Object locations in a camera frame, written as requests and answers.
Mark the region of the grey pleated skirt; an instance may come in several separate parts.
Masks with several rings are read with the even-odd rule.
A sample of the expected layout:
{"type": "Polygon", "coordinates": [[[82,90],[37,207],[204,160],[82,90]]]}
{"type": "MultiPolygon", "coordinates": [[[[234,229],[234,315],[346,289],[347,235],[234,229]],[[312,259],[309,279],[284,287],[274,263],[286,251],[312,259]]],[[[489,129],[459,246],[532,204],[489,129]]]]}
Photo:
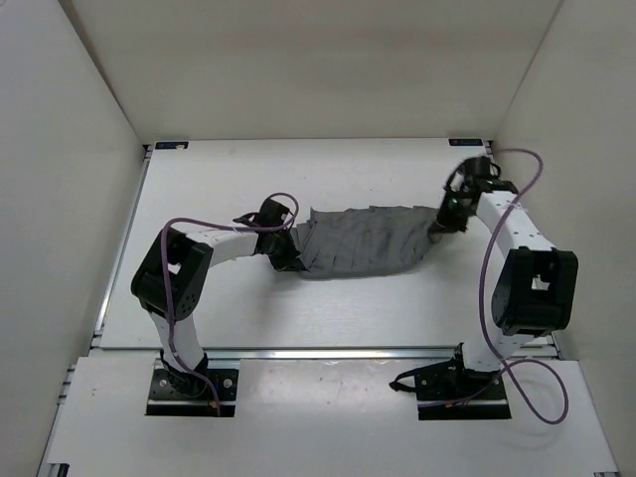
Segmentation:
{"type": "Polygon", "coordinates": [[[308,279],[388,276],[423,261],[433,247],[427,231],[436,215],[423,206],[313,210],[291,236],[308,279]]]}

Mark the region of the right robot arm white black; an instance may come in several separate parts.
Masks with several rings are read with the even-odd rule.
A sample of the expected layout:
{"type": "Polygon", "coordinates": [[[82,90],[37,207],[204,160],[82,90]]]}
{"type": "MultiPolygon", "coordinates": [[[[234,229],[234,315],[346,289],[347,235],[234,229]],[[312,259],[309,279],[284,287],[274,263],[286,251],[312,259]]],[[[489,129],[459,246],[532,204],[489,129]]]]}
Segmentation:
{"type": "Polygon", "coordinates": [[[489,303],[478,303],[481,335],[460,345],[463,363],[445,374],[446,388],[468,398],[481,386],[481,373],[500,370],[524,344],[567,327],[570,321],[578,259],[548,240],[520,204],[512,185],[480,181],[474,188],[444,188],[433,235],[467,229],[477,218],[491,233],[480,271],[478,298],[485,298],[490,254],[497,248],[504,264],[489,303]]]}

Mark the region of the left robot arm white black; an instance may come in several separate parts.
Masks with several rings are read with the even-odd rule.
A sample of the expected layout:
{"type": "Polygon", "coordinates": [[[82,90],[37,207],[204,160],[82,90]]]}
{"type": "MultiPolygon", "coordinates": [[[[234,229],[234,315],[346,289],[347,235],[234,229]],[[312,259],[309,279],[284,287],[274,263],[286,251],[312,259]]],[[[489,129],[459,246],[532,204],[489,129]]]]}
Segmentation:
{"type": "Polygon", "coordinates": [[[184,395],[201,393],[208,382],[193,317],[208,270],[260,254],[277,271],[306,269],[289,230],[229,228],[185,234],[170,228],[159,232],[134,274],[131,292],[151,316],[163,348],[162,359],[175,369],[173,383],[184,395]]]}

